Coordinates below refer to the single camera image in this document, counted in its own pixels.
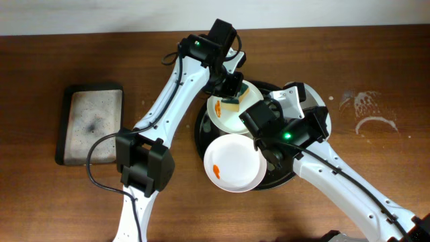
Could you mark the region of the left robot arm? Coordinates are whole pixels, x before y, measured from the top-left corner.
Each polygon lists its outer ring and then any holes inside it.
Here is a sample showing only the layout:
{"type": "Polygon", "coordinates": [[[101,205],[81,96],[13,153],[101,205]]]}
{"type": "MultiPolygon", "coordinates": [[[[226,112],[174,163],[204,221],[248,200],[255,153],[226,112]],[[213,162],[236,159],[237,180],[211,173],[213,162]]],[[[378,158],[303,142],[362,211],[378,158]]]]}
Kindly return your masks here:
{"type": "Polygon", "coordinates": [[[232,97],[243,80],[237,72],[246,60],[231,48],[236,34],[191,34],[169,54],[173,72],[148,113],[132,130],[116,135],[117,169],[123,185],[122,213],[115,241],[146,241],[149,218],[159,192],[175,169],[171,143],[181,119],[201,91],[232,97]]]}

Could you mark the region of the green yellow sponge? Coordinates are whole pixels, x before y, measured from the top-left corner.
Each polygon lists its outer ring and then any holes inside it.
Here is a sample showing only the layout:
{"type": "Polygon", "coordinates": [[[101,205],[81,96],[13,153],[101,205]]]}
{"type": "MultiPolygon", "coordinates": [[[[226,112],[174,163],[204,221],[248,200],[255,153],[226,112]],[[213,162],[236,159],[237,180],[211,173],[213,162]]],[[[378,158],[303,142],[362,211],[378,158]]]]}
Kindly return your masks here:
{"type": "Polygon", "coordinates": [[[224,98],[220,101],[220,107],[222,110],[228,110],[231,112],[239,112],[240,104],[249,93],[249,86],[242,84],[241,89],[234,97],[224,98]]]}

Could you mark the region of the pale blue plate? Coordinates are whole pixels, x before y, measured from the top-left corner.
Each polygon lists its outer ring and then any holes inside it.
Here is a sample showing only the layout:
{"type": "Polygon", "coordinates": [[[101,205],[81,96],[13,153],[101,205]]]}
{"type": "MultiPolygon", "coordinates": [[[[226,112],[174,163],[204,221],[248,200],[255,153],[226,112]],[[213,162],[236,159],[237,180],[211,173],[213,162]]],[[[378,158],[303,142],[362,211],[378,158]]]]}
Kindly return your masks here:
{"type": "MultiPolygon", "coordinates": [[[[286,100],[282,101],[282,107],[283,107],[283,117],[288,120],[292,121],[293,119],[299,119],[299,115],[301,115],[302,120],[304,120],[305,115],[305,109],[306,108],[313,108],[315,106],[319,107],[326,107],[326,104],[324,103],[322,97],[308,84],[305,83],[289,83],[292,84],[288,88],[283,89],[282,97],[284,97],[286,100]],[[303,84],[304,86],[304,92],[306,96],[306,100],[299,103],[299,91],[302,91],[302,89],[299,88],[303,84]],[[299,113],[298,111],[298,105],[300,104],[300,107],[302,108],[302,112],[299,113]]],[[[328,132],[328,135],[326,138],[322,138],[323,140],[328,140],[332,131],[331,126],[331,117],[330,114],[327,114],[327,117],[325,118],[325,124],[327,125],[326,129],[328,132]]],[[[291,132],[291,141],[288,141],[289,143],[294,143],[295,145],[302,145],[310,139],[308,135],[305,132],[299,131],[289,131],[291,132]]]]}

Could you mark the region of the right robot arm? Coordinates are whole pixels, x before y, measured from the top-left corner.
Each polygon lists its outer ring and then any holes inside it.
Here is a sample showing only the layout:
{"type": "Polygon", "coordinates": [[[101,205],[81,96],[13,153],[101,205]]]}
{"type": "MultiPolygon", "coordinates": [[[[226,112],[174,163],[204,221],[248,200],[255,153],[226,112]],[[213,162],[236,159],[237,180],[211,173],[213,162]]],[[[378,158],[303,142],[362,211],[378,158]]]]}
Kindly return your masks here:
{"type": "Polygon", "coordinates": [[[419,218],[387,198],[355,172],[328,143],[329,111],[306,108],[285,118],[259,102],[241,114],[254,146],[273,165],[286,167],[319,189],[368,241],[428,241],[429,217],[419,218]]]}

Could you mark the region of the cream white plate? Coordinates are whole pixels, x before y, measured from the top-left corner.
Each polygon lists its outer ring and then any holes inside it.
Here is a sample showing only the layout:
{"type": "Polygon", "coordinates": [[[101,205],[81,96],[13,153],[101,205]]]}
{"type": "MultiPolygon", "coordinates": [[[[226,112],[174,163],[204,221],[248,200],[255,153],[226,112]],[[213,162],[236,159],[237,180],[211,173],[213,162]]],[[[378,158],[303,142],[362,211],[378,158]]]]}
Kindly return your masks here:
{"type": "Polygon", "coordinates": [[[221,107],[221,97],[212,96],[208,99],[206,107],[209,118],[214,125],[220,130],[227,133],[246,134],[248,130],[242,123],[239,115],[253,104],[263,100],[261,92],[250,82],[243,81],[243,84],[248,85],[249,92],[239,104],[239,111],[233,112],[221,107]]]}

